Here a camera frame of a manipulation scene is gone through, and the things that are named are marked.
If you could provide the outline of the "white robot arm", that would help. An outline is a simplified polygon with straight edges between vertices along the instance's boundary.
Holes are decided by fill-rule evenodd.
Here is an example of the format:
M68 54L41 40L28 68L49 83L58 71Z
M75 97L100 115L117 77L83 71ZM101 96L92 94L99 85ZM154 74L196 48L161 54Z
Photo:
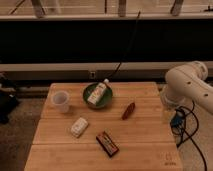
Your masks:
M168 70L165 74L166 85L160 93L163 105L175 108L189 98L213 115L213 87L205 82L207 77L208 68L200 61Z

